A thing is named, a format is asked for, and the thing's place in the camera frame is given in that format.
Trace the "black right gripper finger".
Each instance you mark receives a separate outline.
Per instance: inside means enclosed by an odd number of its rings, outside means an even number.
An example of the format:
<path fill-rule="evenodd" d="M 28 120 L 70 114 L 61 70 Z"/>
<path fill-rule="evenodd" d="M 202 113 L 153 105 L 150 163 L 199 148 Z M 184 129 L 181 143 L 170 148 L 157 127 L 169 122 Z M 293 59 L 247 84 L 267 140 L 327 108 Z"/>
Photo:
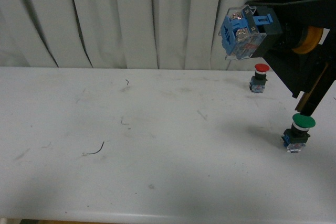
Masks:
<path fill-rule="evenodd" d="M 296 111 L 311 116 L 335 81 L 335 29 L 308 54 L 270 50 L 264 59 L 294 98 L 304 92 Z"/>
<path fill-rule="evenodd" d="M 273 8 L 282 21 L 335 29 L 335 0 L 249 0 L 246 4 Z"/>

